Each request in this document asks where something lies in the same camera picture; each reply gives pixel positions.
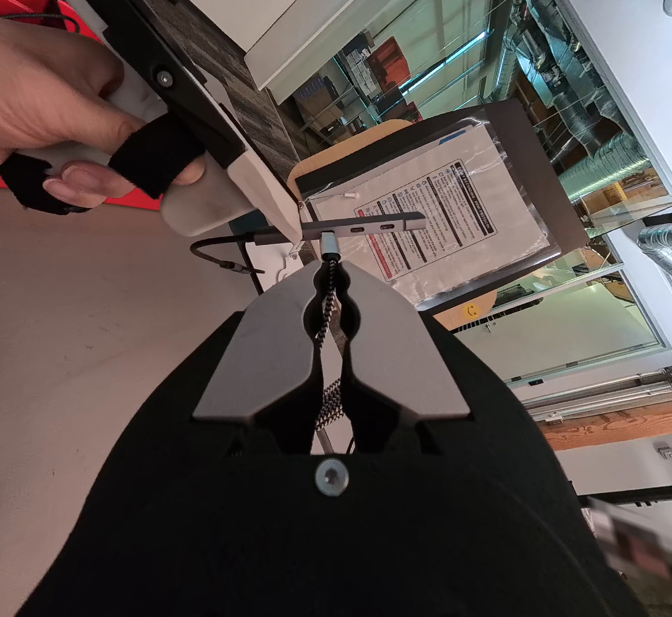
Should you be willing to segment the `dark sign panel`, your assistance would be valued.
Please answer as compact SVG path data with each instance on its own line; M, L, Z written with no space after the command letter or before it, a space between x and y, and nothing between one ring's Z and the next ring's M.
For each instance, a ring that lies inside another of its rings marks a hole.
M393 152L402 150L403 144L410 144L411 149L415 149L422 143L437 140L440 134L449 131L450 126L460 125L467 118L474 118L478 122L485 122L489 125L506 152L513 168L511 173L515 182L519 182L525 189L560 248L558 256L550 261L554 261L587 243L587 234L584 227L561 186L550 160L542 149L542 145L533 131L522 105L516 99L461 109L418 123L411 123L412 126L399 130L402 134L402 140L393 141L391 151L382 151L382 158L390 159ZM526 275L550 261L544 262L533 269L528 269ZM507 279L508 283L500 285L498 288L495 288L494 285L477 288L460 294L452 301L429 310L420 311L439 313L451 309L492 290L497 291L526 275L516 278L510 276Z

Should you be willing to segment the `instruction sheet in sleeve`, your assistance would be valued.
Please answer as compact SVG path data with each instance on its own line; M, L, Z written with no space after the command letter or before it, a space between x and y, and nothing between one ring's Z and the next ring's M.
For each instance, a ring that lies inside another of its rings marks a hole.
M434 141L393 152L391 134L296 184L313 220L417 211L424 229L346 238L341 251L429 310L460 294L508 283L508 277L557 257L560 248L492 128L467 118Z

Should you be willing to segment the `white stand base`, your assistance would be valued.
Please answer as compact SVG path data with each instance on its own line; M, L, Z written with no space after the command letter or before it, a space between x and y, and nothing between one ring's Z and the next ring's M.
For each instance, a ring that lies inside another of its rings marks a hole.
M304 266L291 243L257 245L247 242L245 251L252 267L262 271L257 274L257 279L263 293Z

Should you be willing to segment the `grey usb-c hub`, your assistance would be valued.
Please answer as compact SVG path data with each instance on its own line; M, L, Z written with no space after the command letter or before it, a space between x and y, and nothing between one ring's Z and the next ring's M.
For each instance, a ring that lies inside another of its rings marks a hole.
M311 221L301 224L301 237L298 241L317 241L326 232L331 232L340 239L360 235L413 231L425 229L426 226L425 215L421 212L400 212L370 217ZM267 226L246 234L245 242L252 242L260 246L290 243L290 240L274 226Z

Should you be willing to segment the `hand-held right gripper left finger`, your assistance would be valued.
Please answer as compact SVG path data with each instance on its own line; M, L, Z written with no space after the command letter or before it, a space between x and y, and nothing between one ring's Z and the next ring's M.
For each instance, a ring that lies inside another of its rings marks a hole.
M313 261L248 306L197 403L195 420L249 423L303 386L321 386L321 356L306 323L321 268Z

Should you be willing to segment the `silver flexible duct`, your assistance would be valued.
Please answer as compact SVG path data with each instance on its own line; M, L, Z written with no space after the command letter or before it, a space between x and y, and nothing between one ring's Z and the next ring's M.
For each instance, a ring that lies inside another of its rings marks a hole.
M633 134L621 132L567 168L559 181L571 203L620 180L652 168L651 160Z

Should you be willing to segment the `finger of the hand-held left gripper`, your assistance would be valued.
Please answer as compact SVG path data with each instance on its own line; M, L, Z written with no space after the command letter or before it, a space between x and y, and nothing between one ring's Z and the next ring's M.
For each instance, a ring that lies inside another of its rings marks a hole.
M293 244L302 240L298 202L255 151L246 150L229 165L227 173L271 226Z

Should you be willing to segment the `red crate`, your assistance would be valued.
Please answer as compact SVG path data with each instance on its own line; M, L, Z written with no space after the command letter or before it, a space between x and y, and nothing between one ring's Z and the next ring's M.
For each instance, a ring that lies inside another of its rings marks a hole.
M384 93L404 84L410 78L407 59L394 36L374 50L367 61Z

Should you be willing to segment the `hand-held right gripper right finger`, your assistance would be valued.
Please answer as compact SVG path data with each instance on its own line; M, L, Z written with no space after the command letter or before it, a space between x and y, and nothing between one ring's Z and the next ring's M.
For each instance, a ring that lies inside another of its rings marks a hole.
M355 264L342 263L355 382L412 421L466 418L470 409L415 307Z

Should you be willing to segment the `red plastic bin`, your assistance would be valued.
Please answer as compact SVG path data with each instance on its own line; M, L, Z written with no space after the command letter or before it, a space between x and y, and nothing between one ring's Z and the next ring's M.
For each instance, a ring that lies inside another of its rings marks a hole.
M72 34L88 36L101 42L84 20L65 0L1 0L1 15L29 14L18 22L61 28Z

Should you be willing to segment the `person's left hand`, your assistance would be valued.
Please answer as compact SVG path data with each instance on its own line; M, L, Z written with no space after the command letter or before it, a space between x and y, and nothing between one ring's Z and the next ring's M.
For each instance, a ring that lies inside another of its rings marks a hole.
M12 152L78 142L113 155L145 122L106 101L123 62L102 43L1 20L1 162Z

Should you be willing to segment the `wooden sign board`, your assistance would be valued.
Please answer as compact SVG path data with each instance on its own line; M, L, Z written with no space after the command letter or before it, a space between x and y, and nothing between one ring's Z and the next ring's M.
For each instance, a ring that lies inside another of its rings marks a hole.
M360 134L349 137L345 141L339 142L336 145L329 147L326 150L323 150L307 159L301 160L291 170L288 177L288 187L290 188L290 191L298 198L299 201L301 201L302 197L296 184L296 181L299 177L314 172L319 168L342 159L345 156L350 155L364 148L365 146L370 145L373 142L376 142L385 136L393 134L408 126L412 126L412 124L406 120L395 119L386 121L378 126L367 129ZM482 315L476 319L468 319L463 315L463 304L465 302L459 304L456 307L452 307L451 309L439 312L435 315L435 318L441 323L443 327L449 329L450 331L454 331L459 327L477 321L478 319L483 319L485 315L494 307L496 298L497 291L492 290L472 300L466 301L478 303L480 308L483 310Z

